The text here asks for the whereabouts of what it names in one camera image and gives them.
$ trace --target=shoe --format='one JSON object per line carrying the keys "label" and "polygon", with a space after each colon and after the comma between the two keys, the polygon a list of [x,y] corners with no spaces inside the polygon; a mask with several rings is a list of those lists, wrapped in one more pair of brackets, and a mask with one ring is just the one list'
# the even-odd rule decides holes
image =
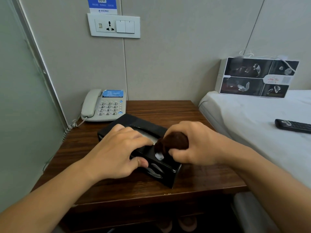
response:
{"label": "shoe", "polygon": [[164,220],[164,221],[158,221],[155,223],[155,225],[163,232],[163,233],[169,233],[172,230],[173,222],[172,220]]}
{"label": "shoe", "polygon": [[185,232],[192,232],[197,227],[196,216],[184,216],[178,218],[178,223]]}

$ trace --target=white bed sheet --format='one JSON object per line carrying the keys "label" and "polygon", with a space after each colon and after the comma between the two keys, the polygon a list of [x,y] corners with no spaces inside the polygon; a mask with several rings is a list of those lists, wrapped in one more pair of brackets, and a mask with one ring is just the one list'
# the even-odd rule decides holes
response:
{"label": "white bed sheet", "polygon": [[[209,92],[199,110],[215,129],[288,171],[311,188],[311,134],[279,130],[275,119],[311,124],[311,90],[288,91],[285,98],[259,98]],[[245,232],[265,232],[272,226],[251,193],[235,196]]]}

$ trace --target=brown object in hand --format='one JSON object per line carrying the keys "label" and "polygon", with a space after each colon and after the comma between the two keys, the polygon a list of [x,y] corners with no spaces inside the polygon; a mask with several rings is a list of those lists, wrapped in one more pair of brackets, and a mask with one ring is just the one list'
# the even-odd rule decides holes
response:
{"label": "brown object in hand", "polygon": [[155,144],[155,152],[163,155],[169,154],[170,149],[186,150],[189,148],[188,137],[182,132],[171,132],[166,137],[161,137]]}

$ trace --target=wooden table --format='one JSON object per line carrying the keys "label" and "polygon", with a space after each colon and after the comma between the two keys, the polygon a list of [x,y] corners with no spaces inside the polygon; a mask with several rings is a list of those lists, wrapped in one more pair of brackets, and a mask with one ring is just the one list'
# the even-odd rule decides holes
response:
{"label": "wooden table", "polygon": [[[214,129],[191,101],[128,101],[126,111],[166,128],[190,120],[200,121]],[[98,143],[97,131],[108,124],[85,122],[73,129],[33,189],[83,158]],[[161,216],[165,215],[163,208],[180,208],[187,215],[192,214],[187,213],[187,209],[199,211],[193,210],[198,208],[197,203],[189,204],[192,200],[211,194],[242,191],[247,191],[245,183],[226,166],[183,165],[173,189],[134,171],[129,177],[102,180],[92,186],[77,200],[61,224],[67,232],[82,232],[156,219],[157,211]],[[192,207],[181,207],[181,203]]]}

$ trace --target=telephone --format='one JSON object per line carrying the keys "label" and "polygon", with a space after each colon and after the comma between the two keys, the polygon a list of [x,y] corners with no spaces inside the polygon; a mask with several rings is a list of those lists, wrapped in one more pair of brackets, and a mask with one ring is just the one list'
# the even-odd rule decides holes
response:
{"label": "telephone", "polygon": [[85,97],[81,118],[90,122],[113,121],[125,114],[125,109],[123,90],[93,89]]}

